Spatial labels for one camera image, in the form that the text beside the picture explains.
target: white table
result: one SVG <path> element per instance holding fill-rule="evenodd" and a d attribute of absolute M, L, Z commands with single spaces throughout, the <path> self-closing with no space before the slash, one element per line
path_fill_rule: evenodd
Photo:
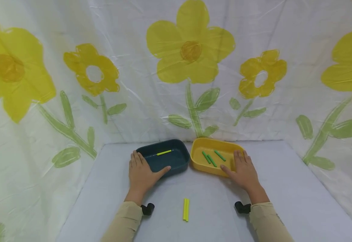
<path fill-rule="evenodd" d="M 352 241 L 351 218 L 284 141 L 237 143 L 252 157 L 261 184 L 296 242 Z M 103 147 L 58 242 L 100 239 L 129 188 L 130 153 L 144 145 Z M 191 143 L 186 146 L 190 151 Z M 188 223 L 183 221 L 184 198 L 190 199 Z M 228 179 L 189 167 L 148 194 L 145 203 L 156 208 L 142 220 L 135 242 L 254 241 L 248 216 L 235 212 L 239 200 L 249 202 Z"/>

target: white fabric backdrop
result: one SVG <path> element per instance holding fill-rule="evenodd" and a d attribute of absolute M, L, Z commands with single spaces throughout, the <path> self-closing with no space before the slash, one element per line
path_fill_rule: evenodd
<path fill-rule="evenodd" d="M 169 138 L 196 138 L 186 105 L 189 81 L 166 83 L 157 74 L 160 59 L 148 49 L 148 28 L 159 20 L 176 23 L 183 0 L 0 0 L 0 26 L 23 28 L 43 45 L 44 65 L 56 88 L 56 98 L 44 104 L 54 117 L 64 120 L 59 92 L 71 103 L 75 130 L 86 140 L 94 127 L 95 146 L 104 143 L 155 142 Z M 204 0 L 208 26 L 219 26 L 232 34 L 235 49 L 220 63 L 215 80 L 191 84 L 194 101 L 210 88 L 220 88 L 217 101 L 199 113 L 202 129 L 216 128 L 212 138 L 220 140 L 285 139 L 303 157 L 313 139 L 305 140 L 296 124 L 306 115 L 313 124 L 313 137 L 329 112 L 352 92 L 338 92 L 321 82 L 333 64 L 332 50 L 352 32 L 351 0 Z M 91 43 L 99 55 L 117 67 L 119 91 L 92 97 L 81 88 L 75 72 L 64 61 L 64 53 Z M 242 117 L 249 103 L 239 92 L 244 73 L 240 66 L 264 51 L 279 51 L 286 61 L 286 75 L 266 97 L 256 97 L 249 110 L 266 108 L 261 115 Z M 98 78 L 100 74 L 87 75 Z M 97 109 L 84 102 L 86 95 Z M 114 115 L 106 109 L 126 104 Z M 241 107 L 232 109 L 235 98 Z M 169 122 L 169 115 L 186 118 L 188 129 Z M 352 102 L 341 112 L 338 123 L 352 119 Z M 8 241 L 54 241 L 82 188 L 94 160 L 81 151 L 78 161 L 57 169 L 51 163 L 62 149 L 75 143 L 56 132 L 41 115 L 37 104 L 15 123 L 0 99 L 0 234 Z M 328 138 L 317 153 L 331 160 L 333 170 L 309 164 L 311 170 L 352 217 L 352 138 Z"/>

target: dark teal bowl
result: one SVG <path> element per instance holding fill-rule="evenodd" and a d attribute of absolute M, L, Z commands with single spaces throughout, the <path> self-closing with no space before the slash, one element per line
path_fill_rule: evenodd
<path fill-rule="evenodd" d="M 171 152 L 159 156 L 157 155 L 158 153 L 168 150 L 171 150 Z M 163 177 L 181 173 L 188 168 L 188 150 L 184 143 L 178 139 L 170 139 L 153 145 L 143 146 L 138 148 L 137 152 L 140 152 L 146 159 L 153 172 L 158 172 L 166 166 L 171 166 L 171 170 Z"/>

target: beige sleeve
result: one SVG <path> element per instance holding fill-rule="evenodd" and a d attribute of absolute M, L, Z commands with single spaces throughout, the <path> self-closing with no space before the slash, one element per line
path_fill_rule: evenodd
<path fill-rule="evenodd" d="M 271 202 L 252 205 L 250 222 L 259 242 L 294 242 Z"/>
<path fill-rule="evenodd" d="M 101 242 L 132 242 L 142 215 L 142 209 L 137 204 L 123 202 Z"/>

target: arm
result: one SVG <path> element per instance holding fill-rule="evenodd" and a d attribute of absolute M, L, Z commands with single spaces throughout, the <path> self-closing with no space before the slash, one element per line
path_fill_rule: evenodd
<path fill-rule="evenodd" d="M 129 162 L 130 189 L 115 218 L 103 235 L 101 242 L 132 242 L 141 223 L 141 204 L 146 192 L 169 170 L 170 166 L 157 173 L 150 170 L 140 153 L 133 151 Z"/>
<path fill-rule="evenodd" d="M 260 242 L 294 242 L 278 217 L 265 189 L 259 183 L 257 171 L 247 152 L 235 151 L 234 162 L 236 172 L 232 172 L 224 165 L 220 168 L 249 195 L 252 203 L 250 222 L 257 232 L 258 240 Z"/>

